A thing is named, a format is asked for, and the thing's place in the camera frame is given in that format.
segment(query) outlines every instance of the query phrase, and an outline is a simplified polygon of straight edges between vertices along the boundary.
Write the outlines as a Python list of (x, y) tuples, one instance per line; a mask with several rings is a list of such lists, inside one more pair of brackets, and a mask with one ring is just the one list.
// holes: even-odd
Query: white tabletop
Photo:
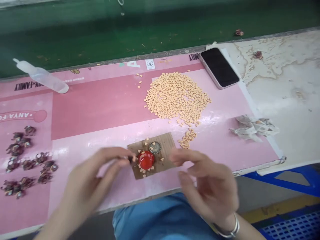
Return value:
[[(287, 160), (265, 175), (320, 162), (320, 31), (223, 43), (258, 110), (280, 128)], [(261, 51), (263, 59), (253, 57)]]

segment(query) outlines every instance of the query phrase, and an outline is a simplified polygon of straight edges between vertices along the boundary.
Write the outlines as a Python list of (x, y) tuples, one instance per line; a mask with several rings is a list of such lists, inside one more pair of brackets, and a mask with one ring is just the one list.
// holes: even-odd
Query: cardboard piece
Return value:
[(148, 177), (155, 173), (162, 172), (169, 168), (175, 167), (174, 164), (169, 160), (169, 155), (172, 149), (175, 148), (175, 144), (171, 133), (165, 133), (153, 138), (149, 138), (148, 141), (144, 139), (143, 141), (129, 144), (128, 149), (133, 153), (136, 153), (136, 155), (138, 156), (138, 149), (140, 149), (141, 151), (148, 151), (149, 145), (152, 145), (153, 142), (158, 142), (161, 144), (161, 150), (159, 154), (154, 154), (154, 169), (150, 171), (146, 170), (146, 173), (142, 173), (140, 172), (140, 168), (138, 167), (138, 165), (132, 167), (134, 177), (136, 178), (136, 180), (142, 179), (144, 174), (146, 175), (146, 177)]

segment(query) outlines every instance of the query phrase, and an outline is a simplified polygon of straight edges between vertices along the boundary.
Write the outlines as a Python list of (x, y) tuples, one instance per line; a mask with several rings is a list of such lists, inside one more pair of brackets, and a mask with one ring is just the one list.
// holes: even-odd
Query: pink table mat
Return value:
[[(248, 101), (238, 85), (218, 90), (196, 58), (197, 55), (179, 55), (154, 59), (152, 70), (147, 70), (145, 60), (140, 60), (82, 68), (78, 74), (53, 73), (70, 87), (63, 95), (39, 86), (29, 77), (0, 83), (0, 143), (3, 146), (0, 183), (39, 176), (41, 166), (5, 173), (10, 157), (5, 149), (12, 143), (12, 133), (23, 131), (26, 125), (36, 127), (37, 134), (32, 137), (34, 146), (22, 157), (33, 159), (37, 153), (49, 151), (59, 165), (50, 183), (36, 184), (19, 200), (0, 192), (0, 234), (45, 223), (60, 202), (70, 171), (101, 147), (126, 148), (147, 137), (171, 132), (179, 148), (177, 140), (188, 127), (180, 127), (175, 119), (169, 124), (168, 119), (159, 119), (143, 107), (150, 83), (163, 72), (190, 76), (212, 100), (202, 112), (201, 124), (194, 127), (197, 137), (190, 143), (191, 149), (207, 154), (233, 171), (277, 160), (277, 154), (265, 138), (263, 143), (255, 143), (229, 131), (238, 126), (235, 117), (253, 115)], [(141, 88), (137, 88), (139, 81), (142, 81)], [(172, 168), (139, 182), (130, 167), (123, 169), (100, 210), (176, 189), (179, 187), (177, 172), (189, 166)]]

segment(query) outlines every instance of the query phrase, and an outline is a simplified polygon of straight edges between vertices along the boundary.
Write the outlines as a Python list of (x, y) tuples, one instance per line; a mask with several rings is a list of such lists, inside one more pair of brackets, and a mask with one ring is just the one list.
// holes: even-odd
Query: silver bracelet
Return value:
[(236, 234), (239, 232), (239, 229), (240, 229), (240, 224), (239, 224), (239, 220), (238, 220), (236, 214), (234, 213), (233, 215), (236, 219), (236, 225), (234, 226), (234, 229), (232, 230), (232, 232), (230, 232), (229, 235), (224, 235), (223, 233), (221, 233), (220, 232), (221, 228), (218, 225), (213, 224), (220, 236), (222, 236), (224, 238), (235, 238), (236, 237)]

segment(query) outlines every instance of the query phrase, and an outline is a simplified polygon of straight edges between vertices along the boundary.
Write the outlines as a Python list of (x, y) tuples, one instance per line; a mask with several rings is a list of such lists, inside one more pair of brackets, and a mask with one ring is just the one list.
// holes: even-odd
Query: plastic squeeze bottle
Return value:
[(38, 83), (41, 83), (42, 85), (61, 94), (66, 93), (69, 90), (69, 86), (64, 81), (53, 76), (47, 70), (35, 67), (27, 61), (19, 61), (15, 58), (13, 60), (17, 63), (17, 68), (28, 73), (34, 81), (37, 81)]

